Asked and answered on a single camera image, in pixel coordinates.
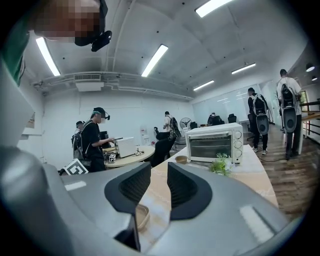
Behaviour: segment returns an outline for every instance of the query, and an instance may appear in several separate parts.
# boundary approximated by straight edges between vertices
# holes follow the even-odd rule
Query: wooden floor
[[[320,146],[310,139],[303,139],[302,154],[287,161],[286,135],[271,125],[268,138],[267,155],[262,155],[260,143],[257,156],[265,160],[260,161],[269,176],[280,210],[292,220],[308,209],[319,183]],[[252,139],[245,141],[253,146]]]

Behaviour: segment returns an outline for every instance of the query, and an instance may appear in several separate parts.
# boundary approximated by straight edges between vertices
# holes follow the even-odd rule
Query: electric fan
[[[182,118],[181,121],[180,121],[180,127],[181,127],[182,129],[188,128],[188,130],[190,130],[190,123],[191,123],[191,119],[188,118],[188,117],[184,117],[184,118]]]

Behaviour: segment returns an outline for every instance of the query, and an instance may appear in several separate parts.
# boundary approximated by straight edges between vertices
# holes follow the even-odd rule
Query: white t-shirt
[[[166,132],[170,132],[171,127],[170,127],[170,121],[171,121],[172,116],[171,115],[166,115],[164,118],[164,124],[167,125],[165,127]]]
[[[296,95],[298,93],[300,93],[300,91],[301,91],[301,87],[295,79],[293,79],[291,77],[282,78],[276,88],[279,100],[282,99],[281,89],[282,89],[283,84],[286,84],[288,87],[290,87],[292,89],[292,91],[294,92],[294,94],[296,94]],[[298,105],[295,108],[295,113],[297,116],[302,114],[301,107],[300,107],[300,101],[298,102]]]

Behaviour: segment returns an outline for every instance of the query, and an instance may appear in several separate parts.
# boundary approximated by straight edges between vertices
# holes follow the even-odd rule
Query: green plant
[[[228,177],[235,166],[233,163],[231,163],[230,156],[228,156],[227,154],[218,153],[216,157],[217,160],[212,162],[210,171],[215,174],[220,174]]]

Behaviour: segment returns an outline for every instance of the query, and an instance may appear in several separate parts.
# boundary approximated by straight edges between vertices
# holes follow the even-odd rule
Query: oven window
[[[189,139],[191,156],[217,158],[217,154],[232,157],[232,136]]]

